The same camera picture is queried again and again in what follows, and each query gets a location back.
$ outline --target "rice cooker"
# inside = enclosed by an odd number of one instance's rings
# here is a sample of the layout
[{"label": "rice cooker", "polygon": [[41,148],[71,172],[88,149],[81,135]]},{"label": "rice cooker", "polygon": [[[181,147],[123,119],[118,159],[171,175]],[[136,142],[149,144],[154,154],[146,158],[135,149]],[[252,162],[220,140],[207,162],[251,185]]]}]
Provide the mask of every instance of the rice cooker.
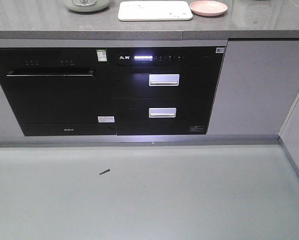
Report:
[{"label": "rice cooker", "polygon": [[72,11],[90,13],[106,8],[110,0],[64,0],[64,3]]}]

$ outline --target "pink plate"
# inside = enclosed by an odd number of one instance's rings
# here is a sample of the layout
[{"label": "pink plate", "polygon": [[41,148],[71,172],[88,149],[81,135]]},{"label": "pink plate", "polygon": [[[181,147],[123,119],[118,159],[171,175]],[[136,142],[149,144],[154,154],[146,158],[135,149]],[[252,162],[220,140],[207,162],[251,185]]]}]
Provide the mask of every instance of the pink plate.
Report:
[{"label": "pink plate", "polygon": [[224,3],[219,1],[201,0],[194,1],[189,5],[193,13],[206,17],[215,17],[222,15],[228,9]]}]

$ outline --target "countertop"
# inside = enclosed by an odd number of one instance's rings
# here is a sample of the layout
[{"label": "countertop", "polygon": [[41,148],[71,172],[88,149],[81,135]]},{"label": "countertop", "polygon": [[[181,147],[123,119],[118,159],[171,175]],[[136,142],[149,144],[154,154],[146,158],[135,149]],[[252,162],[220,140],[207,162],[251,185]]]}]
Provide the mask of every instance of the countertop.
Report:
[{"label": "countertop", "polygon": [[299,38],[299,0],[220,0],[228,11],[218,17],[193,13],[187,21],[137,22],[118,19],[121,1],[110,0],[99,12],[76,13],[63,0],[0,0],[0,39]]}]

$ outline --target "silver drawer handle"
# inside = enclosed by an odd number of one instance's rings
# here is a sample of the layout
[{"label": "silver drawer handle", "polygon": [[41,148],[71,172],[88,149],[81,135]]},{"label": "silver drawer handle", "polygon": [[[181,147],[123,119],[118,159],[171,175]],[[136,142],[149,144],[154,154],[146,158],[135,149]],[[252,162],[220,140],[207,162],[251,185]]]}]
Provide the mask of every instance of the silver drawer handle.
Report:
[{"label": "silver drawer handle", "polygon": [[171,86],[178,86],[179,85],[179,82],[177,81],[151,81],[149,83],[150,86],[161,86],[161,85],[171,85]]},{"label": "silver drawer handle", "polygon": [[148,109],[149,118],[176,118],[176,107],[151,107]]},{"label": "silver drawer handle", "polygon": [[150,114],[151,117],[170,117],[170,118],[174,118],[175,114],[174,113],[151,113]]},{"label": "silver drawer handle", "polygon": [[180,84],[179,74],[150,74],[148,76],[149,86],[178,86]]}]

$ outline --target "dishwasher handle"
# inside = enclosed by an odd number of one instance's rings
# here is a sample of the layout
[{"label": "dishwasher handle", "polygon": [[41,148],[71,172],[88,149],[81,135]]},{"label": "dishwasher handle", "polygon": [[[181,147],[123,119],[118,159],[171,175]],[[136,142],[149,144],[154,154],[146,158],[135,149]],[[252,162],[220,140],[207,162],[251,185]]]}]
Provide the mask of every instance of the dishwasher handle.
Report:
[{"label": "dishwasher handle", "polygon": [[49,68],[49,67],[34,67],[20,68],[10,71],[6,77],[8,79],[18,79],[27,77],[92,77],[94,71],[88,68]]}]

